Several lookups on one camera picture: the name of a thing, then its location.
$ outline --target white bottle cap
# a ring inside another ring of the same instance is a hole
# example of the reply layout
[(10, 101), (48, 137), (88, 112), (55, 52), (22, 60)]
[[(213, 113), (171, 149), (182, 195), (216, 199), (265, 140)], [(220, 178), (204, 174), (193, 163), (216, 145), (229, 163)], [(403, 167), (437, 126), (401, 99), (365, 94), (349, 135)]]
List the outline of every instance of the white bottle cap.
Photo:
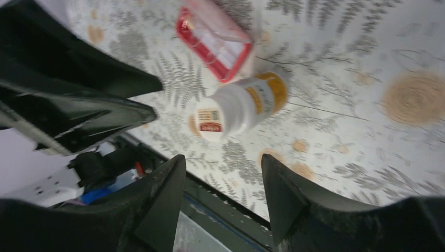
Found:
[(196, 128), (207, 141), (218, 142), (230, 134), (239, 123), (241, 108), (229, 99), (210, 96), (201, 100), (195, 111)]

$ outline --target black plastic part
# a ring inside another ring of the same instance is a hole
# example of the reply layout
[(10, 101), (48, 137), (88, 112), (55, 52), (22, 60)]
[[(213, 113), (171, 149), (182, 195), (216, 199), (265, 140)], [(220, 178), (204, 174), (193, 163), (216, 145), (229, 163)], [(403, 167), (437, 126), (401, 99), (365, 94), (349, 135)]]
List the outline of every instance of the black plastic part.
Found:
[(64, 155), (156, 119), (126, 98), (162, 90), (158, 78), (91, 47), (33, 0), (0, 8), (0, 128)]
[(45, 146), (44, 144), (38, 143), (36, 148), (34, 149), (35, 151), (41, 151), (41, 150), (46, 150), (48, 147)]
[(105, 156), (98, 152), (79, 154), (71, 160), (68, 168), (76, 170), (81, 179), (79, 187), (84, 193), (114, 184), (116, 177), (134, 168), (139, 156), (133, 149), (117, 149)]
[[(156, 170), (167, 160), (128, 133), (113, 139), (113, 144), (143, 153), (149, 170)], [(275, 250), (266, 220), (188, 172), (183, 197), (181, 211), (231, 251)]]
[(261, 164), (279, 251), (445, 251), (443, 197), (371, 206), (318, 186), (271, 155)]
[[(184, 156), (177, 159), (175, 165), (185, 167)], [(156, 174), (159, 180), (164, 176), (164, 174), (160, 174), (158, 171), (153, 173)], [(143, 215), (144, 217), (138, 222), (133, 231), (137, 238), (148, 244), (155, 251), (173, 251), (179, 209), (182, 202), (182, 191), (184, 189), (184, 178), (185, 169), (169, 175), (169, 179), (158, 190), (156, 201), (148, 208), (148, 212)]]
[(0, 251), (171, 252), (185, 173), (178, 155), (89, 206), (51, 209), (0, 199)]

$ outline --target blue object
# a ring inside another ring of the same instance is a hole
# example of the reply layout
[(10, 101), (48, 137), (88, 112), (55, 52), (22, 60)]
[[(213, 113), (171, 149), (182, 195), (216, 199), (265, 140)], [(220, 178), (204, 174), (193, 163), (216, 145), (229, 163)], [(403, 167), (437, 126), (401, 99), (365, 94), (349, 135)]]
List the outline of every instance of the blue object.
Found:
[(85, 204), (90, 204), (91, 202), (97, 200), (98, 198), (102, 198), (102, 197), (107, 196), (111, 193), (112, 193), (111, 190), (109, 190), (108, 188), (104, 188), (104, 189), (99, 189), (96, 191), (89, 192), (87, 194), (83, 194), (82, 196), (80, 196), (80, 199)]

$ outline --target pill compartment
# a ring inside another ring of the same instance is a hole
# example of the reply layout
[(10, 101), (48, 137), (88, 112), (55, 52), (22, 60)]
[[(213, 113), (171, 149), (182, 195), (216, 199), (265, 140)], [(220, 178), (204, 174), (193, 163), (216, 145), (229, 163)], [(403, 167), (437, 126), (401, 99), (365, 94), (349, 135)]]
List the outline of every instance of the pill compartment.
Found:
[(246, 59), (252, 40), (211, 0), (184, 0), (176, 31), (179, 38), (221, 81), (230, 81)]

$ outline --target bottle label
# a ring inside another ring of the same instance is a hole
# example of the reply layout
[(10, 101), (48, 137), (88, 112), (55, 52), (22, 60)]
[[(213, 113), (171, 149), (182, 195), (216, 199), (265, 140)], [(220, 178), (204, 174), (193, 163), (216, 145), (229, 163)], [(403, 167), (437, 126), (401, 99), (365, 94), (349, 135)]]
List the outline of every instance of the bottle label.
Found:
[(198, 128), (199, 131), (222, 132), (223, 124), (219, 109), (198, 110)]
[(272, 73), (260, 73), (255, 77), (241, 80), (237, 85), (243, 87), (255, 103), (260, 120), (265, 119), (284, 107), (288, 90), (280, 76)]

